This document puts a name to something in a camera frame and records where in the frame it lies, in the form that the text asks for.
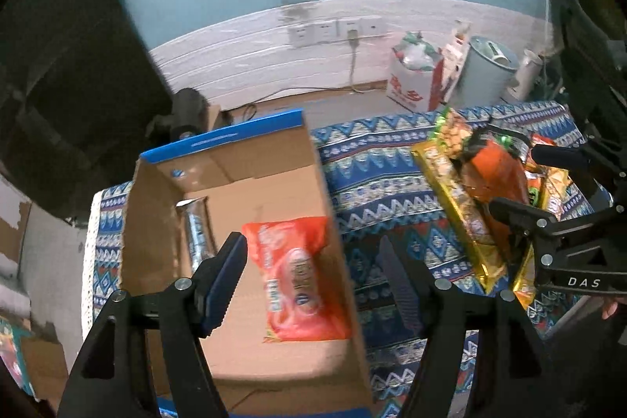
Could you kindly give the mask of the person right hand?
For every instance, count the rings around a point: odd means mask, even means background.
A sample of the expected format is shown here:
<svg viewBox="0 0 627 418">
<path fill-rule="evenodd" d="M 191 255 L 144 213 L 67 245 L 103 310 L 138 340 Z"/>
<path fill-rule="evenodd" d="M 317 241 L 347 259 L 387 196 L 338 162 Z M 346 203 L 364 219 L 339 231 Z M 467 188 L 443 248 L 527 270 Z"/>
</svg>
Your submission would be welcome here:
<svg viewBox="0 0 627 418">
<path fill-rule="evenodd" d="M 625 297 L 607 297 L 603 300 L 603 320 L 609 319 L 617 311 L 621 304 L 626 304 L 627 299 Z"/>
</svg>

